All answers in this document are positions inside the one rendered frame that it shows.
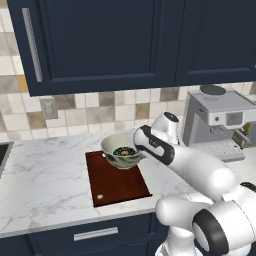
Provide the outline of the reddish brown tray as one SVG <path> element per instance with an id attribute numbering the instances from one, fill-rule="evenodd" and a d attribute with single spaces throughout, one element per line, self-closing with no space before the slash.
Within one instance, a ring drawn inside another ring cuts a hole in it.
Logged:
<path id="1" fill-rule="evenodd" d="M 93 205 L 95 207 L 151 197 L 138 166 L 120 170 L 112 166 L 102 151 L 85 154 Z"/>

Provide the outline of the grey coffee machine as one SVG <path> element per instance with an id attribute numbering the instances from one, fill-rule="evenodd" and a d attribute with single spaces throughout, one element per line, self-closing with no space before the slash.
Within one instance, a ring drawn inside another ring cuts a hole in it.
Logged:
<path id="1" fill-rule="evenodd" d="M 182 141 L 223 162 L 244 160 L 243 149 L 232 139 L 235 132 L 256 121 L 256 104 L 233 88 L 201 86 L 190 91 Z"/>

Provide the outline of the white green bowl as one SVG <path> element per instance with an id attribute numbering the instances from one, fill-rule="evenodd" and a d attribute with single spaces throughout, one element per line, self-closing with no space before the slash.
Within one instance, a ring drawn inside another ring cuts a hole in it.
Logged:
<path id="1" fill-rule="evenodd" d="M 132 156 L 116 156 L 113 151 L 119 147 L 132 147 L 136 154 Z M 107 136 L 101 142 L 101 148 L 106 160 L 114 167 L 126 170 L 135 167 L 139 162 L 138 149 L 133 143 L 133 134 L 131 132 L 115 133 Z"/>

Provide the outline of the black hob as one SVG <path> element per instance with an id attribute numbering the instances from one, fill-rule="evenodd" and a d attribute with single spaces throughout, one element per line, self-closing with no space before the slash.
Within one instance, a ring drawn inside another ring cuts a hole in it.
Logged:
<path id="1" fill-rule="evenodd" d="M 10 155 L 13 142 L 0 143 L 0 177 L 4 171 L 4 167 Z"/>

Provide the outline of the navy base cupboard door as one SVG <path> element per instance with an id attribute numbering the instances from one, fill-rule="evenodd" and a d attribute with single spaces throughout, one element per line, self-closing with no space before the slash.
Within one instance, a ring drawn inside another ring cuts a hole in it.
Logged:
<path id="1" fill-rule="evenodd" d="M 0 256 L 33 256 L 24 236 L 0 239 Z"/>

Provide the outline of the dark chocolate donut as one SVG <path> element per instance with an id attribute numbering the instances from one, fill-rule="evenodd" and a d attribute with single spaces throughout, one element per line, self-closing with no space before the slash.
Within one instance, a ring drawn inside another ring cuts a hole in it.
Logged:
<path id="1" fill-rule="evenodd" d="M 113 154 L 116 156 L 132 156 L 136 154 L 136 150 L 132 147 L 119 147 L 113 151 Z"/>

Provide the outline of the navy drawer front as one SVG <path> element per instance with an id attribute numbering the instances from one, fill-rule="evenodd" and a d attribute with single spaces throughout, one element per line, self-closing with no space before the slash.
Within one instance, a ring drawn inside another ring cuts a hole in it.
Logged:
<path id="1" fill-rule="evenodd" d="M 40 256 L 145 256 L 151 214 L 32 233 L 29 239 Z M 74 241 L 73 235 L 118 227 L 118 234 Z"/>

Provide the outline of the grey wall socket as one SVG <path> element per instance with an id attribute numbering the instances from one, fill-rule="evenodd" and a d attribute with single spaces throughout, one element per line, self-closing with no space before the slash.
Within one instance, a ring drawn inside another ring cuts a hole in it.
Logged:
<path id="1" fill-rule="evenodd" d="M 43 98 L 40 100 L 40 105 L 45 120 L 58 118 L 58 112 L 54 98 Z"/>

